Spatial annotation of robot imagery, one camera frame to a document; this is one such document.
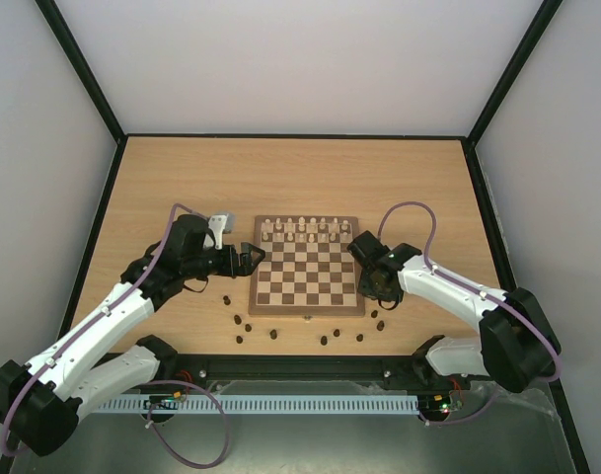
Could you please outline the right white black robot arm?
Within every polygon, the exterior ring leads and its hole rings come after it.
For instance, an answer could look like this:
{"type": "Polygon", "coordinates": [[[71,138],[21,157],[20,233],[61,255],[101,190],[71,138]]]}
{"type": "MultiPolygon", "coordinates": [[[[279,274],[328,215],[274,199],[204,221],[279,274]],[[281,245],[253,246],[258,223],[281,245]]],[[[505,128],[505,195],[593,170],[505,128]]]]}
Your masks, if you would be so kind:
{"type": "Polygon", "coordinates": [[[432,261],[425,251],[402,243],[394,248],[365,231],[347,246],[361,267],[359,293],[399,305],[405,296],[423,298],[465,322],[475,336],[440,336],[414,363],[416,379],[433,387],[449,375],[492,379],[520,393],[533,381],[561,374],[561,347],[537,298],[476,283],[432,261]]]}

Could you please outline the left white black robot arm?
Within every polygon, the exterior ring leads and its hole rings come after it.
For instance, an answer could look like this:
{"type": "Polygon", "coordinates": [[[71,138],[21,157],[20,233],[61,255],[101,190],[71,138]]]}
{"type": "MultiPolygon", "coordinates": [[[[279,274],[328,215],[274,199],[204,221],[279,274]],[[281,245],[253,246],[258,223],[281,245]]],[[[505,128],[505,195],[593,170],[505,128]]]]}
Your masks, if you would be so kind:
{"type": "Polygon", "coordinates": [[[131,262],[98,306],[58,341],[19,364],[0,367],[0,447],[11,456],[10,435],[46,456],[61,447],[98,406],[138,385],[167,377],[176,351],[155,336],[103,362],[135,326],[186,288],[190,279],[249,277],[265,257],[251,243],[226,244],[228,213],[171,215],[161,240],[131,262]]]}

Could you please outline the wooden chess board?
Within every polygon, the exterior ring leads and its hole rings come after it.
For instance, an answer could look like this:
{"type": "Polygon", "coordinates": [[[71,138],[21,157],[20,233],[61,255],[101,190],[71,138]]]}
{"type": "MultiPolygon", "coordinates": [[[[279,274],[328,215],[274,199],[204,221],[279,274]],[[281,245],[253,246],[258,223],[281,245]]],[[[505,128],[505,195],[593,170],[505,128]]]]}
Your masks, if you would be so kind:
{"type": "Polygon", "coordinates": [[[347,246],[359,233],[358,219],[351,215],[258,215],[255,218],[255,244],[265,250],[265,258],[252,275],[249,313],[253,316],[361,317],[363,297],[357,284],[360,267],[347,246]],[[297,231],[298,218],[305,217],[305,232],[297,231]],[[275,228],[281,218],[282,229],[275,228]],[[286,232],[291,217],[293,232],[286,232]],[[273,230],[263,241],[263,222],[269,219],[273,230]],[[283,234],[274,242],[275,233],[283,234]],[[286,242],[286,234],[294,235],[286,242]],[[305,235],[297,242],[296,235],[305,235]]]}

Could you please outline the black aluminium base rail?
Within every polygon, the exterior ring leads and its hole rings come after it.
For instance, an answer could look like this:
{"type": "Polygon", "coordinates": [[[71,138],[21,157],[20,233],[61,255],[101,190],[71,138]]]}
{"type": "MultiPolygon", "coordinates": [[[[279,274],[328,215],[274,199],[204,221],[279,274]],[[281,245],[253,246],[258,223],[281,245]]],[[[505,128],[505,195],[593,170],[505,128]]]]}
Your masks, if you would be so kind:
{"type": "Polygon", "coordinates": [[[493,381],[505,390],[520,393],[532,381],[555,373],[549,362],[543,373],[533,367],[527,372],[508,365],[501,356],[492,359],[490,370],[479,373],[467,368],[451,368],[447,375],[434,369],[427,359],[431,349],[421,347],[413,355],[390,356],[295,356],[295,355],[179,355],[170,350],[151,355],[147,375],[139,375],[134,386],[150,381],[167,384],[173,376],[201,388],[216,381],[350,381],[376,383],[386,390],[406,390],[414,394],[444,393],[454,381],[493,381]]]}

